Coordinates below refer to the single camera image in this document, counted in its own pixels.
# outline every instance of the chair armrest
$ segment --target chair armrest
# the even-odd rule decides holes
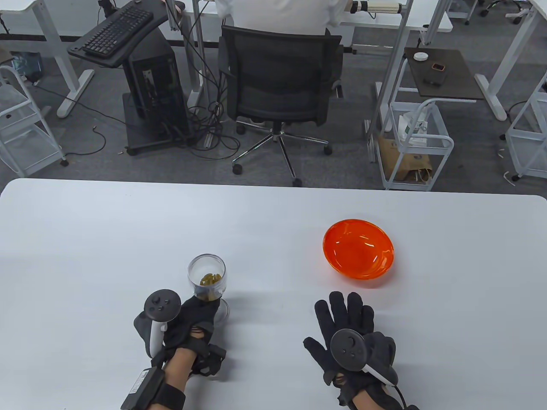
[[[218,39],[218,69],[227,77],[235,78],[235,76],[230,71],[228,47],[226,45],[226,39],[224,37],[220,37]]]

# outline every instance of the chair backrest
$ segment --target chair backrest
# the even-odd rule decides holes
[[[341,39],[223,26],[219,66],[228,82],[228,116],[325,123]]]

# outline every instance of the white round object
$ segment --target white round object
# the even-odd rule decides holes
[[[429,58],[429,55],[426,52],[417,52],[414,54],[414,60],[416,61],[425,61]]]

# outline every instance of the white shirt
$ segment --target white shirt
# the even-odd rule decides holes
[[[237,27],[285,34],[325,34],[340,24],[348,0],[216,0],[221,19]]]

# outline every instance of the orange bowl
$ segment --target orange bowl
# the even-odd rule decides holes
[[[346,219],[329,228],[323,252],[330,265],[352,279],[376,279],[395,259],[393,244],[384,231],[360,219]]]

